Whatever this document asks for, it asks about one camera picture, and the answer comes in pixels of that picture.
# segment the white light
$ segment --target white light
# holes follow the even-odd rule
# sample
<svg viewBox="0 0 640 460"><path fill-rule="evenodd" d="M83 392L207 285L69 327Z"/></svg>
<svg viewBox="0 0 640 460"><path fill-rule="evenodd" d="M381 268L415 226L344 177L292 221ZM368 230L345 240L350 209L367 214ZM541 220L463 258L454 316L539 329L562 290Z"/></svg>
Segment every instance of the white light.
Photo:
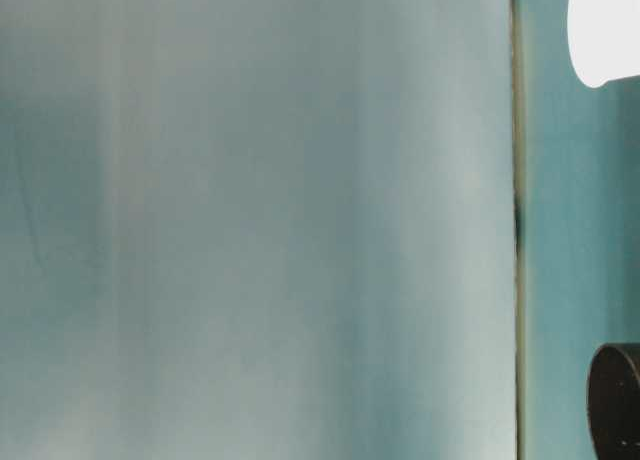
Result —
<svg viewBox="0 0 640 460"><path fill-rule="evenodd" d="M569 0L567 31L585 85L640 75L640 0Z"/></svg>

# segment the teal panel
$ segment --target teal panel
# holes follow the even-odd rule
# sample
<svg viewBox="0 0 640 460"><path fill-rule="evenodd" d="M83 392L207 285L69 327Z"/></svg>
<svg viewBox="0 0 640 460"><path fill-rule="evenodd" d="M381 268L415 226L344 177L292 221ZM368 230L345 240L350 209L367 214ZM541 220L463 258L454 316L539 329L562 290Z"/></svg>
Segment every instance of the teal panel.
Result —
<svg viewBox="0 0 640 460"><path fill-rule="evenodd" d="M508 0L0 0L0 457L515 458Z"/></svg>
<svg viewBox="0 0 640 460"><path fill-rule="evenodd" d="M529 460L595 458L585 410L590 358L602 342L640 337L640 82L580 83L567 4L515 0Z"/></svg>

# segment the teal wall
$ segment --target teal wall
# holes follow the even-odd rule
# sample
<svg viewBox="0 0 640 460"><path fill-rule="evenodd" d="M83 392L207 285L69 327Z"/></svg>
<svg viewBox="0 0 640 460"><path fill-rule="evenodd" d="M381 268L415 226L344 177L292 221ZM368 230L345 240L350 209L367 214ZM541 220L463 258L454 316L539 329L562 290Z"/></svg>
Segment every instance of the teal wall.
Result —
<svg viewBox="0 0 640 460"><path fill-rule="evenodd" d="M3 457L513 458L508 0L0 7Z"/></svg>
<svg viewBox="0 0 640 460"><path fill-rule="evenodd" d="M638 341L640 83L591 90L570 64L568 0L516 0L524 273L523 453L595 458L588 366Z"/></svg>

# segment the black cylindrical object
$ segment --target black cylindrical object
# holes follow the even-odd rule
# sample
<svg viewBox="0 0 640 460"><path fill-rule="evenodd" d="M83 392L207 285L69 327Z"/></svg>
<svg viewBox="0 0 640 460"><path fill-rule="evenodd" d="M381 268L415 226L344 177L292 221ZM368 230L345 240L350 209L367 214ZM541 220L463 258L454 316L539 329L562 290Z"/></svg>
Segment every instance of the black cylindrical object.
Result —
<svg viewBox="0 0 640 460"><path fill-rule="evenodd" d="M598 459L640 459L640 344L600 347L591 362L587 390Z"/></svg>

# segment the blurry teal surface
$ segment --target blurry teal surface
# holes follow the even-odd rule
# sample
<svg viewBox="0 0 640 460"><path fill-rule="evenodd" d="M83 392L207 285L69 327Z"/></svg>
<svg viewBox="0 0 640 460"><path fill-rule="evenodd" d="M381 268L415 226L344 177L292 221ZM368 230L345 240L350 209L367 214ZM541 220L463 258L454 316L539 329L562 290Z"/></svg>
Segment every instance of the blurry teal surface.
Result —
<svg viewBox="0 0 640 460"><path fill-rule="evenodd" d="M640 82L591 90L568 0L516 0L526 171L523 452L595 458L586 379L603 342L640 340Z"/></svg>
<svg viewBox="0 0 640 460"><path fill-rule="evenodd" d="M514 458L508 0L0 25L2 458Z"/></svg>

